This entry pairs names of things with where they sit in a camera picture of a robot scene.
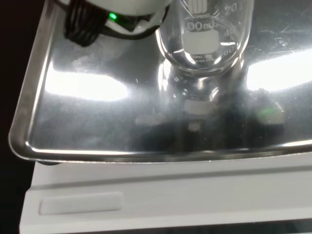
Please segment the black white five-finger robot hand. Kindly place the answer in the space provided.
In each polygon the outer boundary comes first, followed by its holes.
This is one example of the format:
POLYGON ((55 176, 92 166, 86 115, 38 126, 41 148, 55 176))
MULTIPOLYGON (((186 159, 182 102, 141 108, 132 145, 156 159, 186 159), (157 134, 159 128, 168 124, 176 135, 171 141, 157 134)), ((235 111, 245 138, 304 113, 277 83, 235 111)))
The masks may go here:
POLYGON ((64 36, 90 46, 100 36, 138 40, 153 34, 169 11, 170 0, 58 0, 66 13, 64 36))

